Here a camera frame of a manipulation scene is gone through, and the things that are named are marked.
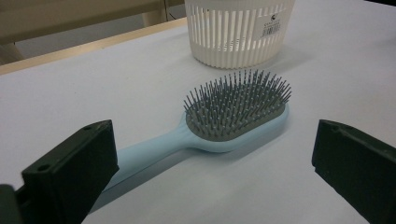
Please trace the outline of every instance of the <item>hairbrush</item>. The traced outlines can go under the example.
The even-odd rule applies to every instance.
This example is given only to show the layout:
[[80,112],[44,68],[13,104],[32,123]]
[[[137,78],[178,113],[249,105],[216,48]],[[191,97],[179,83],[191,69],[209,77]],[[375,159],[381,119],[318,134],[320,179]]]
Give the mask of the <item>hairbrush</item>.
[[178,127],[117,152],[120,169],[110,189],[151,164],[188,147],[229,152],[261,136],[278,136],[289,114],[290,84],[276,75],[245,71],[194,88]]

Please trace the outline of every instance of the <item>gray bristle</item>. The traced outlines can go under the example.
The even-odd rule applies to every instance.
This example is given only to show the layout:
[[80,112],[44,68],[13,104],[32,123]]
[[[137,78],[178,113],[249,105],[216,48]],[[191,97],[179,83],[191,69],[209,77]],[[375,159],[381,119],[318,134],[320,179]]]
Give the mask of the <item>gray bristle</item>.
[[264,71],[245,71],[210,81],[185,100],[190,130],[209,141],[228,141],[278,117],[290,85]]

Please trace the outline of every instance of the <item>gray floor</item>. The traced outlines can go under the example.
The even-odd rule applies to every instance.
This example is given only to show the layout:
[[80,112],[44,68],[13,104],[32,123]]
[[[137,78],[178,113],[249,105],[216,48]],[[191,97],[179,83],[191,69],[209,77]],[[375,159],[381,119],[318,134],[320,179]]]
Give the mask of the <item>gray floor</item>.
[[[184,5],[168,8],[168,20],[185,17]],[[54,35],[45,35],[16,43],[24,58],[31,58],[53,51],[68,49],[113,35],[120,35],[143,28],[141,15],[107,21]]]

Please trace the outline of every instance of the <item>barcode sticker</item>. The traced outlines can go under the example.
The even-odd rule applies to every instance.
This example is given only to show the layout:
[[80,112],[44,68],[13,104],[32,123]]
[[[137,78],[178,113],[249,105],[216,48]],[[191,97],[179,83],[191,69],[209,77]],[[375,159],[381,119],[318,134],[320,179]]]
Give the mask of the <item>barcode sticker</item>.
[[277,34],[282,27],[282,14],[282,12],[278,12],[272,15],[258,17],[255,23],[253,39],[259,40],[269,35]]

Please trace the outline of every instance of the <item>light blue handle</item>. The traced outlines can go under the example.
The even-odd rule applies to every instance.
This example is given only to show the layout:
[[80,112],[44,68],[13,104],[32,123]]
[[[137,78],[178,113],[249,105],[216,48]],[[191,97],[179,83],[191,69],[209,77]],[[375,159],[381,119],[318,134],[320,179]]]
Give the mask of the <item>light blue handle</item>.
[[120,169],[113,175],[105,190],[112,188],[126,178],[142,171],[157,161],[186,147],[180,128],[170,133],[149,139],[117,151]]

